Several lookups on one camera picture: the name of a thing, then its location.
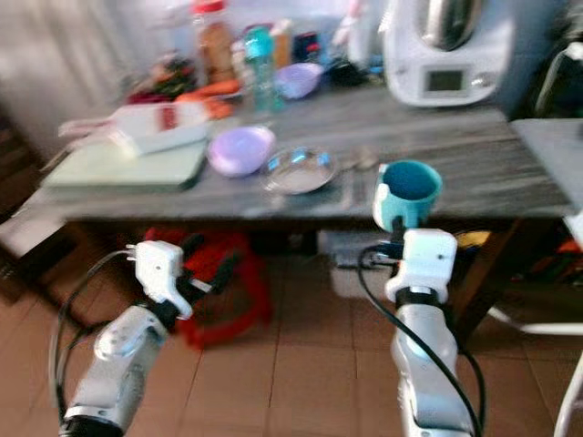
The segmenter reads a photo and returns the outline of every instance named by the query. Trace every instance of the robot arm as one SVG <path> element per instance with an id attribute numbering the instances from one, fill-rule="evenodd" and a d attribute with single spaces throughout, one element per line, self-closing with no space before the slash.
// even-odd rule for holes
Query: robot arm
<path id="1" fill-rule="evenodd" d="M 153 302 L 132 306 L 97 337 L 94 359 L 65 414 L 60 437 L 121 437 L 143 397 L 146 378 L 176 319 L 228 281 L 236 259 L 223 263 L 212 284 L 182 276 L 182 249 L 164 241 L 132 247 L 136 276 Z"/>
<path id="2" fill-rule="evenodd" d="M 396 316 L 415 332 L 455 375 L 457 345 L 445 324 L 440 303 L 455 260 L 455 238 L 436 229 L 410 229 L 404 234 L 398 274 L 385 294 L 396 303 Z M 469 437 L 467 408 L 434 361 L 401 330 L 392 345 L 399 369 L 399 401 L 407 437 Z"/>

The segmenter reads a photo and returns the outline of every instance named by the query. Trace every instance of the cutting board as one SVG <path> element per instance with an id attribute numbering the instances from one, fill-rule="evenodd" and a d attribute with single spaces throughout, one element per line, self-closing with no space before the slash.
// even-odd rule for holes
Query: cutting board
<path id="1" fill-rule="evenodd" d="M 87 138 L 42 182 L 51 190 L 179 191 L 194 181 L 207 141 L 131 158 L 106 138 Z"/>

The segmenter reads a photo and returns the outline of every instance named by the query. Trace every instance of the jar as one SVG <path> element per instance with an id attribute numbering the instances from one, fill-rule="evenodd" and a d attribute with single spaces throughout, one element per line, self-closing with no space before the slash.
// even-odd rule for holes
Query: jar
<path id="1" fill-rule="evenodd" d="M 231 62 L 232 37 L 226 24 L 223 0 L 199 0 L 192 7 L 198 58 L 207 84 L 235 78 Z"/>

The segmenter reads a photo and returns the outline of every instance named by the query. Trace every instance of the chair leg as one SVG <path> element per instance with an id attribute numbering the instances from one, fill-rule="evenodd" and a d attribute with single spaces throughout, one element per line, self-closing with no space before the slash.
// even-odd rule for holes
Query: chair leg
<path id="1" fill-rule="evenodd" d="M 583 353 L 561 403 L 553 437 L 567 437 L 573 411 L 583 407 L 583 399 L 579 398 L 581 394 L 583 394 Z"/>

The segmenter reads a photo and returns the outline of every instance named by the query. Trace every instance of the lid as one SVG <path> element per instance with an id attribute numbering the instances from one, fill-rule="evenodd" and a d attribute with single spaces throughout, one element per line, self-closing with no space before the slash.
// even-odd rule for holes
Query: lid
<path id="1" fill-rule="evenodd" d="M 225 8 L 224 0 L 197 0 L 192 5 L 191 11 L 194 14 L 209 14 L 222 11 Z"/>
<path id="2" fill-rule="evenodd" d="M 257 26 L 250 29 L 244 37 L 247 58 L 270 56 L 273 53 L 273 39 L 267 27 Z"/>
<path id="3" fill-rule="evenodd" d="M 430 47 L 452 51 L 465 43 L 479 23 L 484 0 L 429 0 L 418 13 L 419 35 Z"/>

